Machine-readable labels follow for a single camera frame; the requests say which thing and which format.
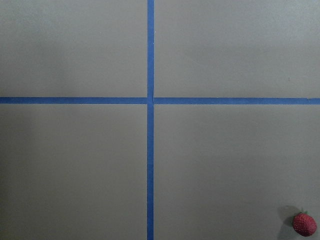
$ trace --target gray floor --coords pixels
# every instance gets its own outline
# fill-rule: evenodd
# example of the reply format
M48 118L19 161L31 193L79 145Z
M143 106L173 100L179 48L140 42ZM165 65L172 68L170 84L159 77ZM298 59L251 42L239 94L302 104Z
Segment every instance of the gray floor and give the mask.
M147 96L147 1L0 1L0 97ZM320 98L320 2L155 1L155 97ZM155 105L155 240L298 240L319 105ZM0 239L145 240L145 104L1 104ZM318 239L316 233L310 239Z

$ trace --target blue tape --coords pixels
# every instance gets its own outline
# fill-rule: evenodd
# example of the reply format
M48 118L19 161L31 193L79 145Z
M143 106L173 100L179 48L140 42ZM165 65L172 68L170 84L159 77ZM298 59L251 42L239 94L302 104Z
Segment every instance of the blue tape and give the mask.
M320 105L320 98L155 97L153 101L168 105Z
M0 104L147 104L146 97L0 97Z
M147 0L147 240L154 240L155 3Z
M154 105L147 105L147 240L154 239Z

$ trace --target red strawberry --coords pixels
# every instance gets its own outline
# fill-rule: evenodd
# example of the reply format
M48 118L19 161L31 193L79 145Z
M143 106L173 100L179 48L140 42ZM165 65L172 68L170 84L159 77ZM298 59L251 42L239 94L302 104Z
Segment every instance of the red strawberry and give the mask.
M304 237L309 237L317 230L316 221L306 213L299 213L293 218L293 229Z

